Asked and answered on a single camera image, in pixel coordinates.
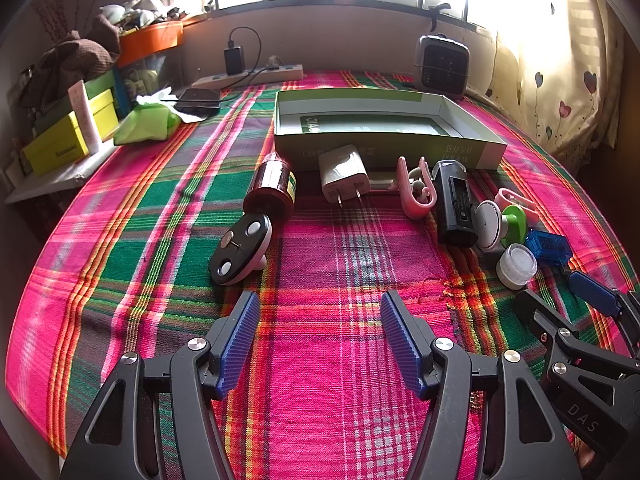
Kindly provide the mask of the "small white jar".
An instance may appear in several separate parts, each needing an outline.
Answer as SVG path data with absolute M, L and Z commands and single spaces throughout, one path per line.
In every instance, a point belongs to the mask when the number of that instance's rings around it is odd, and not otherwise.
M 500 282 L 511 290 L 520 290 L 535 276 L 538 264 L 533 253 L 522 244 L 511 244 L 497 263 Z

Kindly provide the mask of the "blue usb tester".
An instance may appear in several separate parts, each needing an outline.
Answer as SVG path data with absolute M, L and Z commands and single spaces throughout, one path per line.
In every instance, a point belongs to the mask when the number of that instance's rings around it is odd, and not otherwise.
M 526 234 L 525 246 L 538 262 L 546 266 L 567 266 L 573 255 L 572 248 L 564 236 L 534 229 Z

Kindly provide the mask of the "green white spool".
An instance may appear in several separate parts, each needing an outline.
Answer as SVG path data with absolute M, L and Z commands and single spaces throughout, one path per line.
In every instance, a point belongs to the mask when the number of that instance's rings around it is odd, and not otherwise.
M 483 252 L 525 242 L 527 221 L 519 206 L 511 205 L 501 210 L 492 200 L 483 200 L 477 205 L 474 214 L 476 244 Z

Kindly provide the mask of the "black bike light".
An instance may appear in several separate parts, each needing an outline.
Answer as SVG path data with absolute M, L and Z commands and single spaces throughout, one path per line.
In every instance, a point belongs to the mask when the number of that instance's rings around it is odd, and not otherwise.
M 437 193 L 438 240 L 454 247 L 469 248 L 478 240 L 473 223 L 471 192 L 466 168 L 455 159 L 436 162 L 432 179 Z

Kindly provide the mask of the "pink ear hook clip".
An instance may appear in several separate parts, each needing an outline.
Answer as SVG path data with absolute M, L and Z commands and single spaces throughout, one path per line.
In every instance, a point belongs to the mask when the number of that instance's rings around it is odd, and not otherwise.
M 400 156 L 396 166 L 396 184 L 401 208 L 409 219 L 423 219 L 434 209 L 437 192 L 424 157 L 419 159 L 416 168 L 408 170 L 405 157 Z

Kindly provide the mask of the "black white oval device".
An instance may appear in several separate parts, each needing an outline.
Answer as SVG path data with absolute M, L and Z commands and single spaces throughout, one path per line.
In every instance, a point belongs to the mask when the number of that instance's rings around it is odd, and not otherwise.
M 221 237 L 209 260 L 212 282 L 230 286 L 254 271 L 264 270 L 271 237 L 272 224 L 268 216 L 243 214 Z

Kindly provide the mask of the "white wall charger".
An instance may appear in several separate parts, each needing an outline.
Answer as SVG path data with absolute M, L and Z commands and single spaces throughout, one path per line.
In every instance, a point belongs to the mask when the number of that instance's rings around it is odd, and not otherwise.
M 370 179 L 355 145 L 348 144 L 318 157 L 324 198 L 341 205 L 370 192 Z

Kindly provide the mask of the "red bottle green label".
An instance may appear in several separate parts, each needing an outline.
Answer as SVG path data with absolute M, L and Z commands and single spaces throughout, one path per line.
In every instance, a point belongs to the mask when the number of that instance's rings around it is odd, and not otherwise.
M 291 165 L 277 153 L 265 157 L 256 169 L 243 200 L 246 214 L 265 214 L 274 223 L 291 218 L 297 179 Z

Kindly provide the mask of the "plaid pink green cloth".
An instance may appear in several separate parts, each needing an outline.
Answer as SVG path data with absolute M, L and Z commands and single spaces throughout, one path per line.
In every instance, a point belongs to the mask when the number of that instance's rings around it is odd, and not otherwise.
M 66 459 L 124 353 L 170 356 L 205 336 L 246 290 L 260 304 L 254 339 L 236 386 L 210 404 L 230 479 L 410 479 L 430 404 L 405 385 L 384 334 L 380 305 L 390 290 L 436 336 L 467 352 L 518 352 L 541 389 L 550 364 L 570 362 L 518 319 L 515 297 L 522 290 L 566 318 L 581 341 L 630 356 L 614 320 L 575 296 L 567 278 L 579 271 L 610 289 L 639 293 L 623 247 L 556 159 L 469 101 L 461 106 L 506 142 L 497 169 L 466 168 L 473 223 L 480 202 L 510 188 L 537 204 L 534 230 L 567 239 L 573 252 L 567 266 L 537 261 L 524 288 L 508 289 L 496 270 L 506 248 L 442 244 L 436 206 L 411 220 L 394 192 L 332 205 L 318 174 L 293 169 L 295 207 L 288 221 L 270 220 L 265 269 L 230 286 L 212 282 L 210 258 L 245 214 L 256 169 L 277 153 L 278 93 L 401 90 L 399 84 L 398 78 L 338 73 L 257 86 L 166 141 L 115 151 L 44 246 L 9 340 L 6 388 L 55 452 Z M 608 377 L 618 370 L 639 373 L 639 367 L 570 365 Z M 478 479 L 483 404 L 483 393 L 472 393 L 457 478 Z

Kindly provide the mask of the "green grey cardboard tray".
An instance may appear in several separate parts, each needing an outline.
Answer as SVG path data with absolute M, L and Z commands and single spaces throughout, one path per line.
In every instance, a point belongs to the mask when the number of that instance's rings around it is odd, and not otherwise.
M 373 88 L 280 91 L 274 101 L 274 149 L 296 171 L 319 157 L 356 146 L 367 169 L 405 157 L 430 166 L 455 159 L 468 169 L 495 170 L 506 151 L 497 133 L 454 101 L 433 93 Z

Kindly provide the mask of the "grey mini heater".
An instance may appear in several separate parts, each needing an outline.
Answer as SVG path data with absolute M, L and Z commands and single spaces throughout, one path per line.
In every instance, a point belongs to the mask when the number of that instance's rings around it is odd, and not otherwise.
M 418 39 L 413 62 L 413 84 L 418 90 L 461 100 L 469 68 L 470 51 L 465 44 L 440 35 Z

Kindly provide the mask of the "white tube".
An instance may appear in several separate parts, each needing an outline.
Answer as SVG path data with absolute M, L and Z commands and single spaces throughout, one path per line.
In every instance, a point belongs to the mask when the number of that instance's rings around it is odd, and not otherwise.
M 67 89 L 67 95 L 88 151 L 91 155 L 96 154 L 100 150 L 102 140 L 94 120 L 84 81 L 81 79 L 72 84 Z

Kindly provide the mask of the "white power strip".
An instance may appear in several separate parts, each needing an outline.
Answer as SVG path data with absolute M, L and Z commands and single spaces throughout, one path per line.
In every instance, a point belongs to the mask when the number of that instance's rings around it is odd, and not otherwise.
M 289 80 L 302 80 L 305 77 L 302 64 L 283 65 L 279 67 L 256 68 L 254 72 L 246 70 L 244 73 L 229 76 L 217 74 L 198 78 L 192 82 L 194 88 L 210 90 L 224 90 L 238 88 L 242 84 L 272 84 Z

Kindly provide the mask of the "brown cloth bag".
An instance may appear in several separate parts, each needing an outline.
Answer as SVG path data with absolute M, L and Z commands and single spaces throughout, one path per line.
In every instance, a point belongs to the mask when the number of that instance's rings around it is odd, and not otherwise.
M 107 28 L 94 28 L 81 37 L 72 30 L 63 40 L 40 58 L 18 105 L 23 108 L 47 110 L 77 81 L 93 80 L 108 72 L 120 55 L 119 34 Z

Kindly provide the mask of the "black power adapter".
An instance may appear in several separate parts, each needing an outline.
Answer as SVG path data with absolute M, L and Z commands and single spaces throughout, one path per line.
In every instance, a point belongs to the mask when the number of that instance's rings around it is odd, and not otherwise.
M 227 47 L 224 49 L 224 65 L 228 76 L 242 74 L 245 70 L 243 49 L 232 39 L 228 40 Z

